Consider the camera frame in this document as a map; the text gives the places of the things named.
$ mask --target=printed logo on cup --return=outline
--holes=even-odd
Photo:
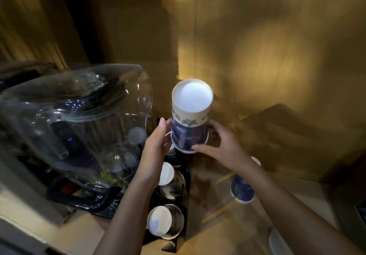
[[[207,142],[208,112],[212,100],[212,89],[204,81],[188,79],[174,87],[171,138],[177,150],[195,153],[192,145]]]

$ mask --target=left hand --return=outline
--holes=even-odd
[[[166,136],[171,129],[172,119],[170,118],[166,121],[164,118],[161,118],[158,127],[145,141],[145,147],[142,151],[140,165],[135,177],[144,181],[151,181],[152,189],[159,184],[164,157],[172,145],[170,134]]]

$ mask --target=black handle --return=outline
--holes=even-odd
[[[51,184],[47,189],[46,198],[48,200],[62,203],[64,205],[73,206],[78,209],[89,211],[91,213],[104,211],[109,206],[110,202],[122,190],[120,187],[110,187],[106,189],[104,193],[97,193],[98,199],[92,200],[85,197],[74,196],[69,193],[62,193],[61,190],[68,183],[70,183],[69,179],[62,178],[61,180]]]

